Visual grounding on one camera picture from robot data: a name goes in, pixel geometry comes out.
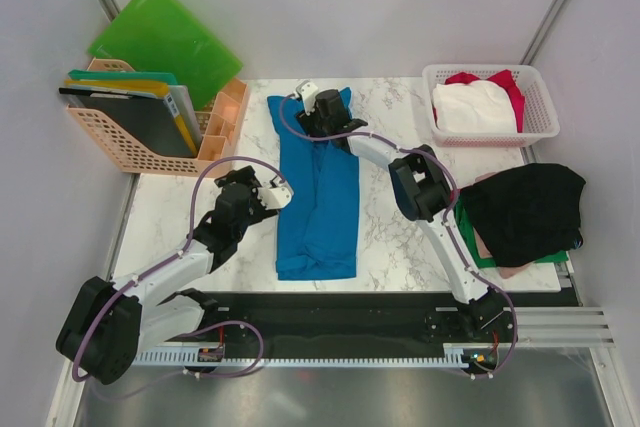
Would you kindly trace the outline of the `black t-shirt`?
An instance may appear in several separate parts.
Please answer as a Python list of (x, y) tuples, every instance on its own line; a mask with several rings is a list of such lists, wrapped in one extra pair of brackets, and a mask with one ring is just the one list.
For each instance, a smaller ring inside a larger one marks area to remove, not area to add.
[(583, 245), (585, 186), (586, 180), (566, 166), (532, 163), (463, 188), (458, 202), (497, 267), (519, 267)]

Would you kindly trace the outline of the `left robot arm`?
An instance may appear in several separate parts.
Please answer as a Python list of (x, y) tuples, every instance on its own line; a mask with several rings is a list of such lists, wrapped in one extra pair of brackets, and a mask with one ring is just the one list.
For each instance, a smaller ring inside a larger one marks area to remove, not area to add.
[(152, 266), (110, 281), (92, 277), (80, 287), (56, 340), (57, 351), (72, 363), (74, 381), (109, 385), (138, 354), (166, 340), (216, 335), (218, 314), (189, 283), (224, 265), (247, 229), (276, 216), (293, 191), (281, 173), (263, 184), (250, 166), (215, 184), (213, 208), (189, 219), (183, 245)]

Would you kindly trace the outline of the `green t-shirt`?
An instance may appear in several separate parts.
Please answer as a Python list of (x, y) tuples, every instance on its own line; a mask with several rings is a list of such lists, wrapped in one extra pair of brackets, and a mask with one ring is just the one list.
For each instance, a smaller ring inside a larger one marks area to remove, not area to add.
[[(460, 230), (460, 235), (476, 266), (479, 269), (497, 268), (497, 264), (490, 254), (480, 254), (478, 250), (478, 242), (476, 241), (476, 231), (474, 230), (470, 218), (461, 201), (459, 201), (454, 207), (454, 217)], [(537, 259), (535, 260), (535, 263), (561, 263), (568, 259), (568, 253), (566, 251), (561, 251), (556, 254)]]

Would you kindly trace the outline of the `blue t-shirt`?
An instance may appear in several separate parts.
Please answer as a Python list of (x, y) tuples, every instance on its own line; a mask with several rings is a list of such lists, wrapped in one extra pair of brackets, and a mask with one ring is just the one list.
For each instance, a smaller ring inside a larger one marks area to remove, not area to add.
[(357, 273), (359, 160), (330, 142), (293, 135), (302, 129), (300, 102), (269, 96), (280, 140), (280, 171), (294, 191), (277, 221), (276, 272), (280, 281), (349, 279)]

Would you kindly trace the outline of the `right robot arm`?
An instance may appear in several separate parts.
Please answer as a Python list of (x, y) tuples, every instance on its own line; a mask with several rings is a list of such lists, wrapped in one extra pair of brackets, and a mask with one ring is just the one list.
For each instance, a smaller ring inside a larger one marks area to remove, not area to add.
[(445, 269), (457, 303), (460, 333), (469, 340), (483, 339), (503, 313), (502, 298), (480, 277), (464, 243), (453, 214), (459, 191), (433, 149), (427, 145), (405, 149), (369, 131), (365, 121), (351, 116), (336, 89), (321, 91), (305, 81), (293, 98), (302, 104), (295, 115), (302, 138), (329, 141), (387, 171), (399, 211), (427, 236)]

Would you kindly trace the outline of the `pink t-shirt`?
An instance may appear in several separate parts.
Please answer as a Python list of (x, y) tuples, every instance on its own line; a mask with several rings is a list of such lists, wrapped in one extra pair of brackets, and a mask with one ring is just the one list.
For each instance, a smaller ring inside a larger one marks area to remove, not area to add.
[[(483, 174), (483, 175), (477, 177), (475, 179), (475, 182), (478, 183), (480, 181), (488, 179), (489, 177), (491, 177), (493, 175), (495, 175), (495, 172), (490, 172), (490, 173), (487, 173), (487, 174)], [(477, 232), (477, 230), (474, 230), (474, 238), (475, 238), (476, 249), (478, 251), (479, 257), (482, 258), (482, 259), (492, 259), (493, 255), (490, 253), (490, 251), (486, 247), (484, 241), (480, 237), (480, 235)], [(502, 266), (499, 266), (498, 267), (498, 271), (499, 271), (499, 275), (500, 275), (501, 278), (509, 279), (511, 277), (514, 277), (518, 273), (525, 271), (529, 266), (530, 266), (530, 263), (524, 264), (524, 265), (519, 266), (519, 267), (502, 267)]]

